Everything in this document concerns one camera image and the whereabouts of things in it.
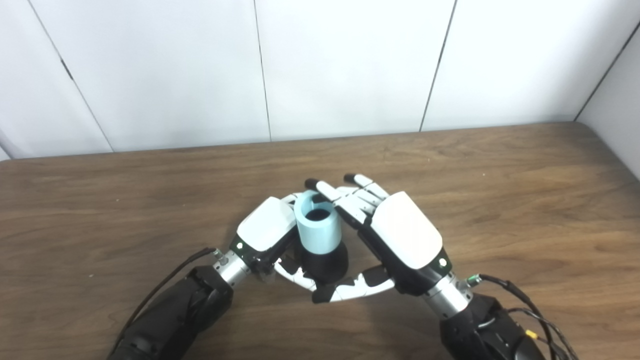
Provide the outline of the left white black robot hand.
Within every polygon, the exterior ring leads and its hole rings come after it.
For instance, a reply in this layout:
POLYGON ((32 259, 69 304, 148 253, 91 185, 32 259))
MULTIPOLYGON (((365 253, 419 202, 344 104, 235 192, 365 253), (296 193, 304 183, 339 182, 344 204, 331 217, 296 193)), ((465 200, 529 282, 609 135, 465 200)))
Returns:
POLYGON ((301 264, 286 256, 299 239, 294 206, 301 198, 302 193, 266 198, 238 224, 228 255, 242 260, 242 271, 256 274, 263 281, 280 274, 291 283, 315 291, 317 282, 305 274, 301 264))

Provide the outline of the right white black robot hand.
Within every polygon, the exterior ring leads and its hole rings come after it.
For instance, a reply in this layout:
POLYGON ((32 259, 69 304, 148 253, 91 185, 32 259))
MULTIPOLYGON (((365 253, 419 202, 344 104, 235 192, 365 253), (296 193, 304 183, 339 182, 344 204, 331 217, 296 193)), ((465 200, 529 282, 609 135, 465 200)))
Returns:
POLYGON ((436 297, 455 284, 441 233, 405 192, 390 194, 363 174, 345 174, 350 187, 308 178, 313 200, 328 202, 379 260, 356 278, 318 285, 316 305, 372 296, 390 289, 415 297, 436 297))

